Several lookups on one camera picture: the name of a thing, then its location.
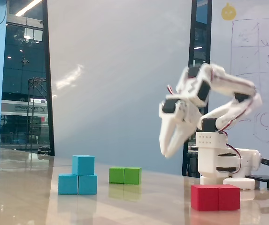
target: green cube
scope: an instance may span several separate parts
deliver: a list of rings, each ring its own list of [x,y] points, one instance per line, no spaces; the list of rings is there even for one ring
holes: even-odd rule
[[[109,183],[123,184],[124,183],[124,167],[110,167]]]
[[[124,183],[125,184],[140,184],[142,181],[141,167],[126,167],[125,168]]]

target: stacked blocks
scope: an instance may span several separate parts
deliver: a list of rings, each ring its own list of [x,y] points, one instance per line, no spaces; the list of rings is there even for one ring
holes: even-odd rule
[[[59,195],[97,194],[97,175],[94,174],[94,156],[73,156],[72,174],[60,174]]]

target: red wire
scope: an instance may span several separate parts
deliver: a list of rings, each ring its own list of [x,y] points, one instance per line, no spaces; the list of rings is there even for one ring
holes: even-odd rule
[[[173,95],[173,94],[174,94],[174,93],[173,93],[173,90],[172,90],[172,88],[171,88],[171,86],[170,86],[170,85],[168,85],[168,86],[167,86],[167,89],[168,89],[168,91],[170,92],[170,94],[171,94],[171,95]]]
[[[230,144],[226,144],[226,146],[229,147],[229,148],[231,148],[232,150],[234,150],[234,151],[238,154],[239,159],[241,160],[241,162],[240,162],[240,164],[239,164],[239,168],[238,168],[238,170],[232,173],[232,174],[236,174],[236,173],[238,173],[238,172],[240,171],[240,169],[242,168],[242,157],[241,157],[241,154],[240,154],[240,152],[239,152],[237,149],[233,148]]]
[[[243,115],[247,111],[247,109],[250,107],[250,105],[252,104],[252,102],[253,102],[253,100],[251,99],[251,101],[250,101],[249,105],[247,105],[246,109],[240,115],[238,115],[236,118],[230,120],[230,122],[228,124],[226,124],[225,127],[223,127],[222,129],[218,130],[218,132],[224,131],[227,127],[229,127],[232,124],[232,122],[234,120],[238,119],[241,115]]]

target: cube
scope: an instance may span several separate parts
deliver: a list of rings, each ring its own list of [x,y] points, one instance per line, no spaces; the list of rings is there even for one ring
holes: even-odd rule
[[[78,194],[79,195],[95,195],[97,194],[97,175],[84,175],[78,178]]]
[[[109,183],[123,184],[124,183],[124,167],[110,167],[109,169]]]
[[[223,184],[219,188],[219,210],[240,209],[240,189],[230,184]]]
[[[73,174],[59,174],[58,194],[59,195],[77,195],[78,177]]]
[[[95,156],[73,156],[72,173],[77,176],[94,175]]]
[[[141,167],[126,167],[124,170],[124,184],[140,184],[142,177]]]
[[[191,207],[198,211],[219,210],[218,185],[192,185]]]

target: whiteboard drawing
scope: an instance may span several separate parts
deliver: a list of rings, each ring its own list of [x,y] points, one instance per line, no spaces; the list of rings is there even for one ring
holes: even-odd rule
[[[258,88],[263,106],[239,123],[248,123],[255,138],[269,144],[269,19],[233,21],[231,74],[253,81]]]

